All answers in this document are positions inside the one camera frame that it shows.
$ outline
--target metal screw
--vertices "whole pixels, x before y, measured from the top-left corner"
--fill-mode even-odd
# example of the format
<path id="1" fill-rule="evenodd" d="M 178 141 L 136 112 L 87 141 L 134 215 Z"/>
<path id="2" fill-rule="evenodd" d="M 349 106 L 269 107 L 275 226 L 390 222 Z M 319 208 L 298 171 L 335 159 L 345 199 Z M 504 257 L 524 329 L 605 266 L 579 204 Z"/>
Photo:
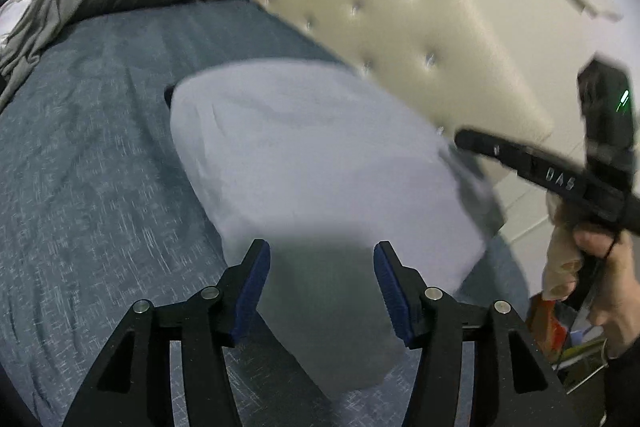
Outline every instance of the metal screw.
<path id="1" fill-rule="evenodd" d="M 494 308 L 498 313 L 506 315 L 511 311 L 511 305 L 505 301 L 495 301 Z"/>
<path id="2" fill-rule="evenodd" d="M 142 299 L 141 301 L 136 301 L 133 303 L 133 311 L 135 311 L 136 313 L 144 313 L 150 307 L 151 307 L 150 302 L 145 301 L 145 299 Z"/>
<path id="3" fill-rule="evenodd" d="M 220 295 L 220 290 L 215 286 L 207 286 L 200 292 L 200 296 L 207 301 L 215 299 L 218 295 Z"/>
<path id="4" fill-rule="evenodd" d="M 427 288 L 424 291 L 424 296 L 432 301 L 439 301 L 442 299 L 442 290 L 440 288 Z"/>

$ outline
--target hand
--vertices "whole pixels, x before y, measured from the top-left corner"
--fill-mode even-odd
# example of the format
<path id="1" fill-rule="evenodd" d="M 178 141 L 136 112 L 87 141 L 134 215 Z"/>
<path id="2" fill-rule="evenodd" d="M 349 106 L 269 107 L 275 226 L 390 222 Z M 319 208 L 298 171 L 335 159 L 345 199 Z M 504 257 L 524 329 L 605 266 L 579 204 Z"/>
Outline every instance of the hand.
<path id="1" fill-rule="evenodd" d="M 560 200 L 550 196 L 547 204 L 556 228 L 547 251 L 542 297 L 563 300 L 575 289 L 577 272 L 582 267 L 580 250 L 603 259 L 613 237 L 610 232 L 593 225 L 569 230 Z M 636 279 L 628 232 L 620 235 L 607 258 L 600 293 L 591 306 L 589 320 L 591 324 L 603 327 L 612 357 L 619 356 L 640 336 L 640 283 Z"/>
<path id="2" fill-rule="evenodd" d="M 578 226 L 573 236 L 578 248 L 601 259 L 613 242 L 611 233 L 593 225 Z M 640 283 L 635 274 L 631 235 L 626 230 L 607 257 L 589 322 L 604 329 L 611 357 L 622 354 L 640 336 Z"/>

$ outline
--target bed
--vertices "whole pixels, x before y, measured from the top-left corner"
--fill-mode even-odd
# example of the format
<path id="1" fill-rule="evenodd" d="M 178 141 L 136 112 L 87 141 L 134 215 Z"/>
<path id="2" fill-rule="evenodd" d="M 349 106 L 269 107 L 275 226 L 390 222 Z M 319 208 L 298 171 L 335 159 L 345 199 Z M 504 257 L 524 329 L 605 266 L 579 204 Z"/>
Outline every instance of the bed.
<path id="1" fill-rule="evenodd" d="M 614 12 L 591 1 L 596 12 Z M 0 364 L 43 427 L 62 423 L 132 302 L 181 301 L 225 269 L 172 144 L 167 86 L 248 58 L 344 62 L 449 136 L 462 124 L 534 142 L 553 133 L 553 115 L 527 81 L 532 71 L 486 7 L 395 0 L 390 12 L 388 3 L 194 2 L 92 18 L 47 49 L 0 114 Z M 480 305 L 502 298 L 524 316 L 527 281 L 502 235 L 456 296 Z M 457 425 L 468 415 L 470 349 Z M 175 424 L 187 425 L 178 354 Z M 225 353 L 244 425 L 267 426 L 398 425 L 417 357 L 407 351 L 377 386 L 329 400 L 260 318 L 246 345 Z"/>
<path id="2" fill-rule="evenodd" d="M 44 426 L 60 424 L 133 301 L 180 301 L 222 273 L 216 230 L 172 146 L 163 92 L 201 69 L 257 57 L 337 60 L 246 0 L 136 10 L 68 28 L 2 114 L 2 215 L 11 218 L 1 229 L 0 357 Z M 525 313 L 523 288 L 497 237 L 461 295 L 501 296 Z M 402 416 L 415 353 L 379 389 L 331 403 L 264 325 L 253 334 L 227 353 L 246 425 L 282 425 L 291 396 L 301 404 L 292 425 Z"/>

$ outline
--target finger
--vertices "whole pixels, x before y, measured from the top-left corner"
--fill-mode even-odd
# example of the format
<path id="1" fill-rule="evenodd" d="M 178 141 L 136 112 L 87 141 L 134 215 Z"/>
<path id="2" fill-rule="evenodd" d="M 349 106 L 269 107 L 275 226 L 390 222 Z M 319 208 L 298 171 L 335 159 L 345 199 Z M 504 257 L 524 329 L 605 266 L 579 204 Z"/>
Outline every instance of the finger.
<path id="1" fill-rule="evenodd" d="M 618 242 L 613 247 L 607 262 L 616 272 L 624 273 L 632 279 L 635 278 L 634 244 L 631 234 L 626 230 L 620 233 Z"/>
<path id="2" fill-rule="evenodd" d="M 597 307 L 592 307 L 587 320 L 592 326 L 603 326 L 609 321 L 609 314 Z"/>
<path id="3" fill-rule="evenodd" d="M 601 259 L 607 255 L 613 243 L 610 232 L 593 225 L 580 225 L 574 230 L 574 240 L 578 247 Z"/>
<path id="4" fill-rule="evenodd" d="M 576 286 L 576 274 L 582 267 L 582 254 L 570 230 L 556 227 L 546 250 L 542 272 L 542 298 L 545 301 L 566 299 Z"/>

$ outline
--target gray bedspread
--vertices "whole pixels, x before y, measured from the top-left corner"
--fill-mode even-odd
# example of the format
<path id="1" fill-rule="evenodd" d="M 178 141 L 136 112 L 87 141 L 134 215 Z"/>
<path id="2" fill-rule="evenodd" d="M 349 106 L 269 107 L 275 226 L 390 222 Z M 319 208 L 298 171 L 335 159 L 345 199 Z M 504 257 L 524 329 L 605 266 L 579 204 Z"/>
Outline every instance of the gray bedspread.
<path id="1" fill-rule="evenodd" d="M 245 0 L 124 12 L 66 28 L 0 114 L 0 363 L 44 427 L 62 423 L 134 301 L 184 300 L 225 269 L 162 95 L 196 71 L 257 57 L 335 60 Z M 500 237 L 459 296 L 526 309 Z M 401 424 L 419 353 L 333 402 L 260 318 L 225 356 L 245 426 L 373 427 Z M 178 356 L 172 366 L 183 426 Z"/>

